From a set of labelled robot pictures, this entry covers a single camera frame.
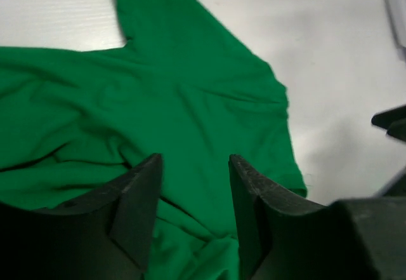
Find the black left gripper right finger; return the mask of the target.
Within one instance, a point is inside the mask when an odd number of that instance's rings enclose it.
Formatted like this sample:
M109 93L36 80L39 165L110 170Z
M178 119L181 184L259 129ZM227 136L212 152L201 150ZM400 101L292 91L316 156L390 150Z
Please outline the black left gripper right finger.
M309 201L229 159L244 279L404 279L405 199Z

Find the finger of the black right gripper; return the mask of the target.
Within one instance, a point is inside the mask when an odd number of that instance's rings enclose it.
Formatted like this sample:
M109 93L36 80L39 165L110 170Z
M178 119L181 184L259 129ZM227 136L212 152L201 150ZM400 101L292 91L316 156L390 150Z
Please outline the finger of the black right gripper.
M392 138L405 142L405 116L406 106L401 105L375 114L371 123L373 126L382 128Z

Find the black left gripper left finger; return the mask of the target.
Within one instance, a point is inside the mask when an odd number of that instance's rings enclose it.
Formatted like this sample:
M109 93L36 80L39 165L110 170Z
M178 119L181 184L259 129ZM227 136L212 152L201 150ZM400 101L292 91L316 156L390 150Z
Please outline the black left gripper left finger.
M53 209L1 204L2 279L142 279L162 156Z

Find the green t shirt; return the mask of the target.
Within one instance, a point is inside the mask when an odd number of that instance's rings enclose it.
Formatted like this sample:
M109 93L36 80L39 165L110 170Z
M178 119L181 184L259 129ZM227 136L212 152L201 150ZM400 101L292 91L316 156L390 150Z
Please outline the green t shirt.
M1 48L1 200L52 208L164 158L147 279L238 279L228 158L305 196L286 89L198 0L116 0L126 44Z

